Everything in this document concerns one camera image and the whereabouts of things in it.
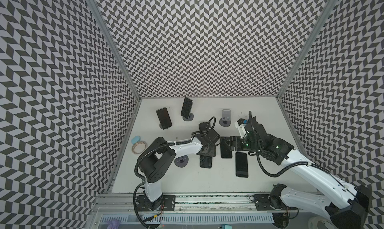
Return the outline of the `phone teal edge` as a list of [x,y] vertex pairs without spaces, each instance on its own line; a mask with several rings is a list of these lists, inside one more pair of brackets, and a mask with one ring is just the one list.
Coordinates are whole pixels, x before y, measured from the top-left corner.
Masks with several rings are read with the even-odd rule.
[[188,117],[188,115],[191,113],[192,106],[193,106],[193,101],[185,97],[182,105],[181,116]]

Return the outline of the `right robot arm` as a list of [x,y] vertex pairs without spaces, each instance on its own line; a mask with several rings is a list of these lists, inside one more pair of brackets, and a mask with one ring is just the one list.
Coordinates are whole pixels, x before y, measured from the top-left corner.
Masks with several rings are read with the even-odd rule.
[[315,195],[276,184],[267,195],[272,209],[305,210],[329,220],[338,229],[364,227],[372,207],[371,189],[335,177],[290,143],[267,133],[251,113],[247,119],[240,118],[235,127],[240,135],[228,138],[229,150],[255,156],[261,171],[270,178],[280,178],[291,171],[320,192]]

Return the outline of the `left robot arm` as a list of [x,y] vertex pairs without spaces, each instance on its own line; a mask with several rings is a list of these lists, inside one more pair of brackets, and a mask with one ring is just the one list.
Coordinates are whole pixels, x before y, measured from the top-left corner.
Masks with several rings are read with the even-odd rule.
[[135,206],[139,211],[155,211],[166,203],[161,189],[161,179],[165,176],[171,164],[188,163],[184,159],[190,154],[199,156],[200,167],[211,168],[213,157],[216,156],[220,135],[214,130],[216,118],[199,124],[199,131],[192,132],[191,138],[181,141],[167,141],[158,137],[139,156],[134,168],[135,175],[142,180],[138,185],[144,188],[144,195],[134,197]]

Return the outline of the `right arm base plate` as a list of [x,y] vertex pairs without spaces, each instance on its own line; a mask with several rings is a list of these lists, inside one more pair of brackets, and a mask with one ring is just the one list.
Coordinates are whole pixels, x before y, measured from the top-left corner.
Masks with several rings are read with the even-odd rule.
[[249,197],[255,204],[257,211],[294,211],[295,207],[288,207],[279,197],[272,197],[267,194],[255,194]]

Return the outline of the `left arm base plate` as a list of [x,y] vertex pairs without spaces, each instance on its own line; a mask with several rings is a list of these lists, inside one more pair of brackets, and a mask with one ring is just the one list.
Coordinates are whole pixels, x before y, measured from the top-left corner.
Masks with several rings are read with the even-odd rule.
[[163,209],[163,212],[173,212],[175,205],[175,195],[162,195],[154,202],[151,202],[146,195],[137,196],[136,198],[136,207],[139,212],[155,212],[161,209]]

